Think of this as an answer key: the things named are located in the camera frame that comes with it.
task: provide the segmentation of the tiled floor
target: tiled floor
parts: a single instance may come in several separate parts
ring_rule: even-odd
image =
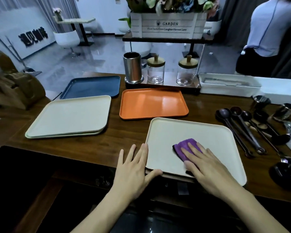
[[[42,73],[37,76],[46,90],[63,91],[73,78],[82,77],[86,71],[124,74],[124,42],[114,36],[94,37],[95,44],[90,47],[76,47],[81,56],[71,58],[71,51],[56,43],[35,53],[25,63]],[[166,61],[165,71],[176,72],[178,61],[183,58],[182,51],[190,45],[174,43],[152,43],[151,53],[157,53]],[[195,51],[201,54],[202,45],[196,44]],[[233,74],[240,49],[227,46],[210,45],[205,47],[200,72]]]

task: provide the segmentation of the hand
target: hand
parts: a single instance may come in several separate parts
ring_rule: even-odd
[[[124,198],[128,204],[140,196],[153,178],[163,174],[162,170],[155,169],[145,176],[148,145],[142,144],[133,159],[135,149],[136,145],[132,145],[124,163],[124,150],[120,151],[113,186],[110,190],[120,198]]]
[[[210,149],[205,149],[201,144],[197,143],[197,146],[202,151],[201,153],[190,143],[188,145],[195,155],[181,148],[182,152],[191,161],[184,162],[186,169],[193,173],[197,181],[209,193],[227,201],[231,195],[243,189]]]

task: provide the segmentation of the jar lid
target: jar lid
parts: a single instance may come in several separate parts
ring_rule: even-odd
[[[155,54],[154,57],[147,59],[147,65],[151,67],[162,67],[165,65],[165,60],[159,57],[158,54]]]
[[[194,69],[198,65],[198,60],[193,59],[191,55],[187,55],[186,58],[183,58],[179,61],[179,66],[184,69]]]

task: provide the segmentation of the white shirt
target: white shirt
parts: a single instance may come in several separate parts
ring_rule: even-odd
[[[262,3],[252,14],[250,35],[244,49],[253,47],[264,57],[278,55],[281,40],[290,27],[291,2],[269,0]]]

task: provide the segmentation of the wooden shelf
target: wooden shelf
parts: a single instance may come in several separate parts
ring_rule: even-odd
[[[204,33],[202,39],[157,39],[157,38],[133,38],[131,32],[127,32],[123,42],[146,42],[146,43],[197,43],[210,44],[213,42],[213,36]]]

